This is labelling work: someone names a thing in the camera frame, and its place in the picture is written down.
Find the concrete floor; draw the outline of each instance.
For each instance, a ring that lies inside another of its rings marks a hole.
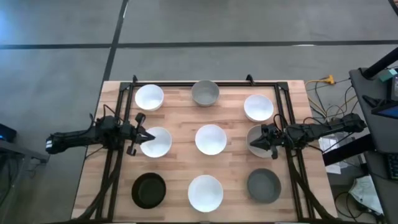
[[[1,1],[0,44],[111,43],[121,3]],[[386,0],[131,0],[119,42],[394,40],[397,22]],[[311,80],[332,74],[338,81],[395,47],[118,49],[110,80],[133,74],[140,80],[242,80],[247,74]],[[108,54],[109,49],[0,50],[0,123],[19,132],[18,144],[39,152],[49,133],[85,129]],[[324,104],[340,105],[349,86],[326,86],[319,94]],[[9,223],[68,220],[84,152],[54,155],[24,180]]]

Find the yellow cable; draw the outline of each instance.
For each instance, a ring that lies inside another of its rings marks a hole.
[[[325,83],[328,83],[328,80],[308,80],[308,81],[305,82],[305,86],[307,87],[307,84],[314,83],[314,82],[325,82]],[[322,107],[320,105],[318,105],[316,102],[314,102],[314,100],[311,99],[310,96],[308,96],[308,100],[310,100],[310,102],[313,103],[318,109],[320,109],[319,112],[321,112],[321,114],[326,116],[326,111],[323,110]]]

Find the gray bowl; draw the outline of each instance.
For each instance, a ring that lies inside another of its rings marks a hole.
[[[216,103],[220,90],[217,84],[209,80],[202,80],[192,87],[192,98],[199,106],[211,106]]]
[[[248,190],[251,198],[260,203],[275,202],[282,191],[280,180],[269,169],[256,169],[248,178]]]

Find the wooden table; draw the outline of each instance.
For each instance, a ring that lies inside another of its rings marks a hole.
[[[304,82],[302,80],[284,82],[289,84],[296,122],[302,123],[304,118],[312,116]],[[119,84],[120,82],[104,82],[97,117],[103,115],[103,104],[111,108],[116,107]],[[274,103],[274,114],[276,114],[278,109],[273,88],[221,87],[219,100],[209,108],[198,107],[192,101],[189,87],[162,87],[162,89],[165,93],[164,104],[157,111],[144,112],[147,116],[144,127],[148,129],[162,126],[168,129],[173,137],[172,148],[164,157],[157,159],[146,157],[139,149],[135,157],[127,154],[123,156],[114,213],[115,222],[288,222],[297,220],[285,151],[280,150],[279,158],[272,160],[256,157],[246,148],[246,134],[257,123],[245,117],[244,100],[251,94],[266,95]],[[286,104],[284,100],[282,101],[287,116]],[[121,111],[121,117],[123,117],[124,108]],[[133,101],[130,114],[133,125],[135,125],[135,114],[140,111]],[[272,119],[267,120],[266,123],[272,123]],[[227,147],[218,155],[204,155],[195,146],[195,133],[205,124],[217,124],[226,131]],[[98,146],[90,146],[87,153],[97,148]],[[303,150],[303,157],[312,192],[328,212],[336,216],[321,153],[308,148]],[[85,161],[72,217],[79,216],[98,193],[105,158],[106,150],[102,150]],[[250,172],[260,167],[274,171],[281,181],[282,193],[274,203],[253,202],[247,193],[247,177]],[[150,210],[139,208],[131,199],[131,187],[134,180],[146,172],[158,173],[165,179],[167,186],[164,201]],[[188,201],[189,183],[202,174],[216,177],[224,189],[224,199],[220,207],[210,213],[196,211]],[[301,191],[300,200],[307,214]],[[105,208],[108,207],[107,201],[105,200]]]

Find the black cable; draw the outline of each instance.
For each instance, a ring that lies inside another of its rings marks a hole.
[[[94,117],[93,115],[90,113],[90,119],[91,119],[91,123],[90,123],[90,127],[88,127],[88,129],[86,131],[83,131],[82,133],[78,133],[78,134],[73,134],[73,135],[69,135],[69,136],[65,136],[64,134],[51,134],[52,136],[57,136],[57,137],[61,137],[61,138],[70,138],[70,137],[78,137],[78,136],[82,136],[84,134],[87,134],[91,128],[93,127],[93,124],[95,123],[94,121]]]
[[[337,199],[341,196],[341,195],[343,195],[343,194],[347,194],[347,197],[348,197],[348,195],[349,195],[349,193],[348,192],[340,192],[336,197],[335,197],[335,205],[336,205],[336,202],[337,202]],[[357,216],[349,216],[349,215],[346,215],[346,214],[344,214],[343,212],[341,212],[341,210],[337,207],[337,205],[336,205],[336,210],[337,210],[337,212],[338,213],[340,213],[342,216],[345,216],[345,217],[347,217],[347,218],[358,218],[358,217],[360,217],[364,212],[361,212],[359,215],[357,215]]]
[[[112,108],[110,108],[108,105],[104,104],[103,108],[104,108],[104,115],[103,115],[103,117],[106,116],[106,110],[105,110],[105,108],[107,108],[108,110],[110,110],[110,111],[113,113],[113,115],[114,115],[115,118],[120,119],[121,121],[124,122],[123,119],[121,119],[119,116],[116,116],[116,112],[115,112],[114,110],[112,110]]]
[[[343,116],[345,115],[345,112],[343,111],[343,109],[341,109],[340,106],[338,106],[338,105],[331,105],[331,106],[328,107],[328,109],[326,109],[326,116],[324,116],[325,118],[328,117],[328,111],[329,111],[330,109],[332,109],[334,106],[338,107],[338,111],[337,111],[337,112],[339,112],[339,110],[340,110],[340,111],[343,113]]]
[[[285,123],[286,126],[288,126],[289,124],[288,124],[288,122],[287,122],[287,120],[286,120],[285,117],[283,117],[283,116],[280,115],[280,114],[275,114],[275,115],[274,115],[274,118],[273,118],[275,127],[276,127],[279,131],[281,131],[280,128],[278,128],[278,125],[277,125],[276,120],[275,120],[275,118],[276,118],[277,116],[279,116],[279,117],[281,117],[281,118],[283,119],[283,121],[284,121],[284,123]]]
[[[320,149],[320,148],[318,148],[318,147],[316,147],[316,146],[313,146],[313,145],[310,145],[310,144],[309,144],[308,146],[310,146],[311,148],[314,148],[314,149],[316,149],[316,150],[318,150],[318,151],[320,151],[320,152],[323,152],[322,149]]]
[[[347,88],[346,92],[344,93],[344,105],[346,106],[346,109],[345,109],[344,112],[347,112],[347,110],[348,110],[348,105],[347,105],[347,93],[348,93],[348,91],[349,91],[349,89],[350,89],[351,87],[353,87],[353,86],[352,86],[352,85],[349,86],[349,87]]]
[[[356,103],[354,104],[353,109],[351,109],[351,113],[353,113],[355,106],[358,104],[358,102],[359,102],[359,100],[357,100]]]
[[[36,176],[36,169],[39,167],[39,166],[44,166],[45,165],[45,163],[38,163],[38,164],[36,164],[33,168],[31,168],[30,170],[27,170],[28,172],[30,172],[30,178],[31,179],[33,179],[35,176]]]
[[[350,137],[352,134],[354,134],[354,133],[349,133],[347,136],[345,136],[344,138],[340,139],[338,142],[334,143],[332,146],[330,146],[329,148],[327,148],[323,153],[324,153],[324,154],[327,153],[330,149],[332,149],[333,146],[339,144],[342,140],[344,140],[344,139]]]
[[[323,111],[326,111],[325,107],[322,104],[322,100],[321,100],[321,98],[319,97],[319,94],[318,94],[318,82],[315,82],[315,94],[316,94],[316,96],[318,98],[319,103],[321,104],[321,107],[322,107]]]
[[[352,213],[351,210],[349,209],[349,206],[348,206],[348,198],[349,198],[349,196],[350,196],[350,194],[347,194],[347,197],[346,197],[346,206],[347,206],[348,213],[351,215],[351,217],[353,217],[353,220],[354,220],[355,222],[358,222],[358,221],[356,221],[356,219],[355,219],[353,213]]]
[[[320,116],[326,118],[325,115],[323,115],[321,112],[319,112],[318,110],[316,110],[314,107],[312,107],[311,105],[310,105],[310,107],[311,107],[311,109],[312,109],[314,112],[316,112],[316,113],[319,114]]]
[[[335,82],[335,85],[336,85],[337,83],[347,82],[348,80],[350,80],[350,78],[346,78],[346,79],[344,79],[344,80],[336,81],[336,82]],[[326,86],[330,86],[330,84],[326,84],[326,85],[319,86],[318,89],[323,88],[323,87],[326,87]]]
[[[86,160],[87,158],[89,158],[90,156],[92,156],[94,153],[98,152],[99,150],[101,150],[101,149],[103,149],[103,148],[104,148],[104,146],[101,147],[101,148],[99,148],[99,149],[97,149],[97,150],[95,150],[94,152],[88,154],[88,155],[85,157],[85,160]]]

